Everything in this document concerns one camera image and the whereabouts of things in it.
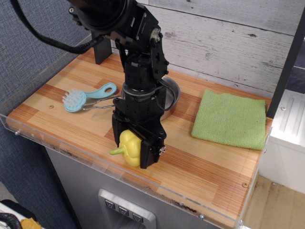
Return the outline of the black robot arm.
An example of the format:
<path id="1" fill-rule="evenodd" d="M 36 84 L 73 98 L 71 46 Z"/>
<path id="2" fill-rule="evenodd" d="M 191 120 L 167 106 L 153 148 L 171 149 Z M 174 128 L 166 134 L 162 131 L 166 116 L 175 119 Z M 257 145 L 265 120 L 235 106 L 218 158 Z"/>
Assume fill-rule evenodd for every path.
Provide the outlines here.
<path id="1" fill-rule="evenodd" d="M 168 61 L 157 19 L 134 0 L 72 0 L 72 15 L 84 28 L 113 40 L 125 74 L 123 97 L 114 99 L 112 128 L 116 143 L 131 130 L 141 140 L 140 167 L 156 163 L 164 149 Z"/>

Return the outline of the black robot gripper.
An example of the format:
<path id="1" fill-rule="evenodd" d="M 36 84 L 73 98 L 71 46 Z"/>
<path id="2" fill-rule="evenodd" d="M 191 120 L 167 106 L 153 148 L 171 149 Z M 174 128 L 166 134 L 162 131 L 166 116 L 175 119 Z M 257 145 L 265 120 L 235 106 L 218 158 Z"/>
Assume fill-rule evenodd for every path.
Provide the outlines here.
<path id="1" fill-rule="evenodd" d="M 166 92 L 151 94 L 128 94 L 113 100 L 112 115 L 114 141 L 120 143 L 120 135 L 129 129 L 141 139 L 140 168 L 146 169 L 157 163 L 165 152 L 166 133 L 160 118 L 165 111 Z"/>

